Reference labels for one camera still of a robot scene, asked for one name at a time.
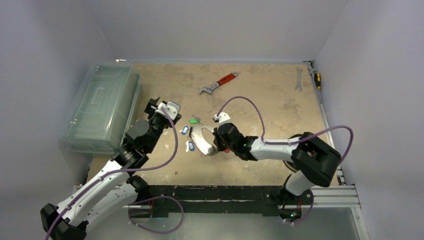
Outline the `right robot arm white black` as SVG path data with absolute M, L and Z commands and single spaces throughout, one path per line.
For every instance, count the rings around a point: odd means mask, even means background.
M 293 137 L 293 144 L 265 142 L 258 136 L 244 136 L 233 123 L 225 123 L 213 131 L 219 151 L 226 149 L 244 161 L 280 160 L 293 163 L 297 172 L 290 176 L 280 196 L 288 204 L 294 203 L 306 190 L 329 187 L 341 160 L 340 153 L 311 132 Z

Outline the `large white keyring with keys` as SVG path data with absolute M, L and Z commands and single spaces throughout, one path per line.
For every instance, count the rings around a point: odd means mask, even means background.
M 191 123 L 188 126 L 188 142 L 186 143 L 187 150 L 189 149 L 189 142 L 193 143 L 195 149 L 198 149 L 204 156 L 213 156 L 217 152 L 225 152 L 229 153 L 230 150 L 224 146 L 223 149 L 219 150 L 219 148 L 214 143 L 209 143 L 204 135 L 203 130 L 208 130 L 212 134 L 214 133 L 214 128 L 211 126 L 201 124 L 201 119 L 194 114 L 192 114 L 193 120 L 196 123 Z

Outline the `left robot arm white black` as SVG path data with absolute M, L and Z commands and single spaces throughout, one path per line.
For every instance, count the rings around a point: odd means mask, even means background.
M 164 129 L 176 130 L 181 106 L 173 101 L 150 99 L 144 112 L 125 133 L 122 145 L 104 167 L 62 202 L 46 204 L 40 211 L 49 240 L 83 240 L 96 225 L 125 205 L 150 201 L 149 185 L 135 172 L 144 171 Z

